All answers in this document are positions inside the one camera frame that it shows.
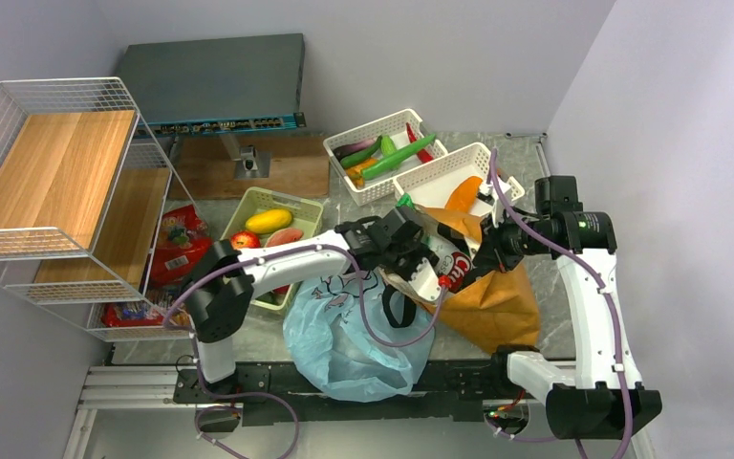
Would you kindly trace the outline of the green toy vegetable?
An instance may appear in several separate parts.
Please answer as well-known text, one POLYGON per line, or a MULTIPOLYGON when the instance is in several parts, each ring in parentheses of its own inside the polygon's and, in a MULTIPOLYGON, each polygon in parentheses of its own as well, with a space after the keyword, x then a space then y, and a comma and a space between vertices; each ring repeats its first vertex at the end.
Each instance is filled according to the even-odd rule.
POLYGON ((344 157, 340 164, 344 169, 354 167, 358 164, 361 164, 365 162, 366 160, 370 159, 381 147, 383 137, 379 136, 377 137, 369 146, 366 148, 359 150, 347 157, 344 157))

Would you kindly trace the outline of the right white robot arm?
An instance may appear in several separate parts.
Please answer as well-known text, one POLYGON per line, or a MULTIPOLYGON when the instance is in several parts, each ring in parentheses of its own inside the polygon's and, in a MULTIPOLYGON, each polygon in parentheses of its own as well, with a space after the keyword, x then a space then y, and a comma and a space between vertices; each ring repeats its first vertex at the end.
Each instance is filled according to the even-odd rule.
POLYGON ((494 393, 524 389, 543 404, 551 434, 563 440, 630 441, 661 412, 658 391, 644 387, 632 357, 616 292, 615 230, 605 212, 584 209, 573 176, 535 183, 535 212, 523 215, 496 178, 478 197, 492 206, 481 223, 478 268, 508 272, 527 256, 547 254, 564 283, 575 345, 574 372, 525 345, 501 345, 488 371, 494 393))

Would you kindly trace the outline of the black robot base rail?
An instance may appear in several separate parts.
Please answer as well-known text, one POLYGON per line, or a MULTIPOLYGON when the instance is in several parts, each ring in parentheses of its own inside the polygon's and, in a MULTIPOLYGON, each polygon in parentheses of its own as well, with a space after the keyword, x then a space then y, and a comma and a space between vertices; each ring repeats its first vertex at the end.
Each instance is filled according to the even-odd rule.
POLYGON ((519 391, 504 385, 490 360, 429 361, 412 392, 379 402, 326 397, 290 362, 240 362, 230 382, 209 386, 217 394, 268 392, 285 400, 301 422, 445 418, 480 422, 483 413, 508 404, 519 391))

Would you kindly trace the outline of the red toy apple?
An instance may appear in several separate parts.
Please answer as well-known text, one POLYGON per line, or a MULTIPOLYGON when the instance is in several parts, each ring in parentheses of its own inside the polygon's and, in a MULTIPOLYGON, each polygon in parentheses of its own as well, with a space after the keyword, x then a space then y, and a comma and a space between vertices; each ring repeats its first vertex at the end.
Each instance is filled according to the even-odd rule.
POLYGON ((241 230, 229 236, 229 242, 233 249, 257 249, 261 247, 261 240, 258 234, 241 230))

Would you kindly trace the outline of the toy watermelon slice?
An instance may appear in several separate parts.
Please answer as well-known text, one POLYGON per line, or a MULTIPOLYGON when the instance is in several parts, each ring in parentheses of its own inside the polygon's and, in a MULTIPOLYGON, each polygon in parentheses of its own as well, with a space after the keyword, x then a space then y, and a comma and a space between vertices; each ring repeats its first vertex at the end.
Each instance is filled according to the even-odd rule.
POLYGON ((300 241, 304 231, 298 228, 284 228, 275 231, 263 245, 264 248, 276 247, 300 241))

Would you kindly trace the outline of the blue printed plastic grocery bag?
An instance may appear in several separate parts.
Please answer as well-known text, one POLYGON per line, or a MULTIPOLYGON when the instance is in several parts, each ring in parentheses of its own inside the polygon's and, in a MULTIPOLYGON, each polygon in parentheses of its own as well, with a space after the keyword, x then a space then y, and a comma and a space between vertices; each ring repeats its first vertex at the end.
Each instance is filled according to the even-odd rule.
POLYGON ((314 387, 336 400, 369 403, 412 391, 435 329, 428 313, 368 272, 302 282, 283 335, 314 387))

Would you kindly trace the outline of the yellow canvas tote bag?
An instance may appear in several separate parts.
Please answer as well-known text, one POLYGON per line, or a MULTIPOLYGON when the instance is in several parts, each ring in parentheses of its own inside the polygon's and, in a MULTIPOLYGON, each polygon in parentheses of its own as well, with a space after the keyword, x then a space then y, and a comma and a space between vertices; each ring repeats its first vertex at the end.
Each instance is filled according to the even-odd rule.
MULTIPOLYGON (((463 242, 486 242, 480 216, 444 208, 417 207, 424 224, 444 224, 463 242)), ((501 272, 493 258, 494 270, 451 294, 441 307, 438 324, 491 354, 500 346, 535 350, 541 329, 539 309, 523 263, 501 272)))

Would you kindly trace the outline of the yellow toy lemon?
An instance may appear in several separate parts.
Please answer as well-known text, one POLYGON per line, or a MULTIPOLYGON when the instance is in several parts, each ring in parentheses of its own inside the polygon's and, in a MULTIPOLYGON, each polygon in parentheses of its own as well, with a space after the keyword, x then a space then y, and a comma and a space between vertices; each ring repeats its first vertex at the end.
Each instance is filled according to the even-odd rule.
POLYGON ((252 215, 245 222, 245 230, 255 234, 271 234, 288 228, 293 221, 289 210, 275 208, 252 215))

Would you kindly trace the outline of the orange toy carrot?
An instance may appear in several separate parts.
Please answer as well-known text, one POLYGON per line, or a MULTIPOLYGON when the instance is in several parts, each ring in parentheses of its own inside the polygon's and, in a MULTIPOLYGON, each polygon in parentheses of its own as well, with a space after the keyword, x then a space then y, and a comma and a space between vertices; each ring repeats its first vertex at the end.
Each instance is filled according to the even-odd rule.
POLYGON ((478 176, 466 178, 452 191, 443 208, 469 213, 477 200, 477 193, 483 182, 484 180, 478 176))

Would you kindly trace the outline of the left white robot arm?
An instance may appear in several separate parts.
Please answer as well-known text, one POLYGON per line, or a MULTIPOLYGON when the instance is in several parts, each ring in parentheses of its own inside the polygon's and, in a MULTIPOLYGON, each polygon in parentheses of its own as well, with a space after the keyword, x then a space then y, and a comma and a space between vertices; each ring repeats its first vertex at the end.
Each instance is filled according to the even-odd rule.
POLYGON ((298 242, 259 249, 235 249, 227 240, 211 245, 184 279, 171 310, 183 309, 192 341, 199 389, 214 402, 236 388, 234 334, 249 304, 278 287, 315 277, 382 269, 398 275, 413 295, 443 301, 446 288, 434 269, 436 257, 423 243, 421 215, 410 207, 385 216, 345 222, 298 242))

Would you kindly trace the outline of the green cassava chips bag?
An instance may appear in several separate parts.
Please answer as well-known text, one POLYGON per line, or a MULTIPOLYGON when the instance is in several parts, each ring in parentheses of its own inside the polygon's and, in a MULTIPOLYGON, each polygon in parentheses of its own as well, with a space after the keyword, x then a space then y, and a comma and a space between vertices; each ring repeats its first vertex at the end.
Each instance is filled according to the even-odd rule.
POLYGON ((457 293, 464 284, 465 275, 473 269, 469 247, 464 234, 457 230, 463 222, 463 212, 445 208, 426 208, 415 205, 411 196, 404 193, 397 207, 410 207, 422 214, 423 232, 421 242, 434 254, 431 262, 438 276, 448 278, 446 286, 457 293))

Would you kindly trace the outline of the long green toy pepper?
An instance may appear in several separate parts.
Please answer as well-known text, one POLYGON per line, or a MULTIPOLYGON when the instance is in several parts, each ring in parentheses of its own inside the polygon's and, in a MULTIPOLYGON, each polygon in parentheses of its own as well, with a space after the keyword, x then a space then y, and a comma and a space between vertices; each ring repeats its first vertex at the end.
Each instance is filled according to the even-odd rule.
POLYGON ((373 167, 365 169, 363 175, 365 177, 373 175, 376 178, 380 175, 383 175, 384 173, 387 173, 388 171, 392 171, 393 169, 398 168, 404 161, 406 161, 410 157, 416 156, 420 150, 424 149, 435 139, 437 139, 437 135, 430 134, 426 137, 411 142, 400 148, 393 156, 383 158, 378 161, 378 163, 375 164, 373 167))

